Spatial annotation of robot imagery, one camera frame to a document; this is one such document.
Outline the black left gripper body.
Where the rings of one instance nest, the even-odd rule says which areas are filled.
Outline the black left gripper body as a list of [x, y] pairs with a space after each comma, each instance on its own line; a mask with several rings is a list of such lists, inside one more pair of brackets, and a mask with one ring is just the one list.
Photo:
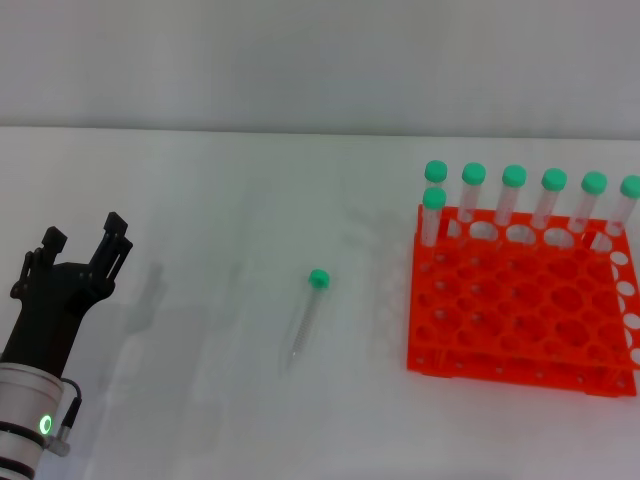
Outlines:
[[25, 260], [10, 292], [21, 302], [21, 311], [1, 361], [61, 377], [84, 316], [114, 289], [115, 274], [108, 270]]

